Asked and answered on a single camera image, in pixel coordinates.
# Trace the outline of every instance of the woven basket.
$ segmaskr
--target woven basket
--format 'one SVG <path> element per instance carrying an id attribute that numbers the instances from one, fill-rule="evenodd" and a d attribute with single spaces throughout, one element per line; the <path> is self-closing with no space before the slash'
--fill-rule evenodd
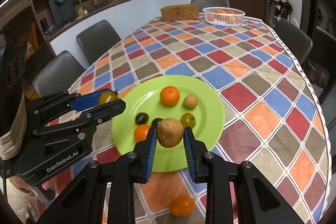
<path id="1" fill-rule="evenodd" d="M 160 9 L 163 20 L 198 19 L 197 4 L 171 5 Z"/>

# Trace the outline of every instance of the kettle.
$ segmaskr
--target kettle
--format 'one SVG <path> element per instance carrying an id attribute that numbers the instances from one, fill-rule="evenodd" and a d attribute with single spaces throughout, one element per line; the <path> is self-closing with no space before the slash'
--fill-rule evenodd
<path id="1" fill-rule="evenodd" d="M 107 4 L 106 0 L 94 0 L 95 8 L 104 7 Z"/>

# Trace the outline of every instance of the green plate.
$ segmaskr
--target green plate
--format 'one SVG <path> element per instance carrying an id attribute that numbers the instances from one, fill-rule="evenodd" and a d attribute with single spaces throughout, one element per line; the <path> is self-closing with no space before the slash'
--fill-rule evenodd
<path id="1" fill-rule="evenodd" d="M 180 92 L 180 100 L 176 106 L 164 106 L 160 102 L 160 92 L 172 85 Z M 183 106 L 184 98 L 189 95 L 198 98 L 195 109 Z M 224 126 L 224 109 L 221 99 L 206 83 L 183 75 L 161 76 L 148 80 L 131 90 L 123 99 L 126 110 L 112 120 L 112 138 L 120 154 L 133 151 L 135 141 L 134 130 L 137 125 L 135 116 L 139 112 L 149 115 L 148 124 L 155 118 L 175 118 L 189 112 L 195 116 L 196 126 L 193 128 L 197 140 L 203 141 L 208 150 L 212 150 L 221 136 Z M 158 142 L 154 157 L 153 172 L 171 172 L 187 167 L 183 141 L 173 148 L 164 148 Z"/>

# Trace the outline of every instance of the checkered tablecloth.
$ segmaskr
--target checkered tablecloth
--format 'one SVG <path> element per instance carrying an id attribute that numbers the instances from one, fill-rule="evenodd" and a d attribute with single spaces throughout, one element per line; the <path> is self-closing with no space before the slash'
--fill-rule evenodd
<path id="1" fill-rule="evenodd" d="M 115 45 L 70 88 L 82 95 L 109 88 L 123 98 L 142 82 L 163 75 L 187 75 L 210 85 L 225 109 L 225 126 L 213 151 L 225 160 L 250 160 L 285 197 L 305 223 L 316 223 L 326 208 L 331 178 L 328 132 L 317 97 L 298 61 L 262 21 L 245 18 L 241 27 L 199 20 L 155 19 Z M 68 113 L 53 123 L 78 117 Z M 94 153 L 57 178 L 57 191 L 91 160 L 120 155 L 110 123 L 98 126 Z M 107 189 L 104 221 L 108 207 Z M 170 214 L 179 195 L 194 197 L 185 218 Z M 231 184 L 232 202 L 235 195 Z M 188 170 L 153 173 L 135 185 L 138 223 L 204 223 L 206 184 L 191 182 Z M 40 211 L 45 205 L 39 203 Z"/>

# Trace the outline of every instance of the cable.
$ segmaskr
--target cable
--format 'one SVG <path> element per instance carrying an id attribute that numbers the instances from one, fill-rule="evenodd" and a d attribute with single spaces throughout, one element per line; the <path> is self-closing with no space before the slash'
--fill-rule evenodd
<path id="1" fill-rule="evenodd" d="M 3 188 L 3 196 L 7 201 L 7 185 L 6 185 L 6 161 L 2 161 L 2 188 Z"/>

